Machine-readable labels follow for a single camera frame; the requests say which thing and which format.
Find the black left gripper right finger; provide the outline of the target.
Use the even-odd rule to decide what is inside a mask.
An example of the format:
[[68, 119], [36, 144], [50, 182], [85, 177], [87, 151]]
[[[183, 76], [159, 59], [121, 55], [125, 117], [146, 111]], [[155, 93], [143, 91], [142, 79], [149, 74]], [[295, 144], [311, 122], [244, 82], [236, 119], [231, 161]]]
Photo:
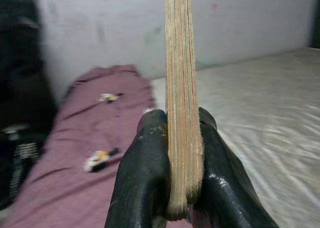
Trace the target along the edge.
[[199, 108], [204, 144], [201, 193], [193, 227], [278, 227], [263, 207], [240, 159], [218, 133], [214, 117]]

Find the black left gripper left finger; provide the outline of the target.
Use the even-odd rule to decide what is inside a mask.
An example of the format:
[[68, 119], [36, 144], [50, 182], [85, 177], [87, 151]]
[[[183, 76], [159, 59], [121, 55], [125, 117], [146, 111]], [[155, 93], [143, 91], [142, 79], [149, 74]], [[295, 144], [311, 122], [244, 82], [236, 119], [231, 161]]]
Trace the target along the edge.
[[145, 113], [116, 174], [105, 227], [152, 227], [163, 216], [171, 186], [167, 116]]

